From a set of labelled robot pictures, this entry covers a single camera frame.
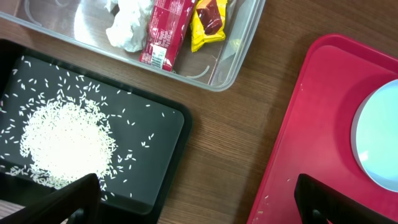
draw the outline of maroon package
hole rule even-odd
[[[172,71],[197,0],[156,0],[140,62]]]

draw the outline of clear plastic container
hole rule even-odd
[[[105,30],[114,16],[106,0],[0,0],[0,16],[44,34],[123,62],[211,91],[223,91],[235,81],[256,31],[265,0],[229,0],[226,40],[190,50],[188,30],[173,70],[151,67],[139,61],[140,52],[113,47]]]

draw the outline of barcode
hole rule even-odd
[[[166,56],[167,49],[158,45],[153,45],[152,47],[152,58],[150,64],[157,67],[163,67],[164,57]]]

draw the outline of yellow candy packet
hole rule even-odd
[[[225,40],[224,25],[227,0],[199,0],[191,22],[192,52],[205,43]]]

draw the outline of wooden surface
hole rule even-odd
[[[245,223],[310,44],[342,33],[398,57],[396,0],[268,0],[235,84],[221,93],[0,19],[0,37],[187,105],[195,125],[159,223]]]

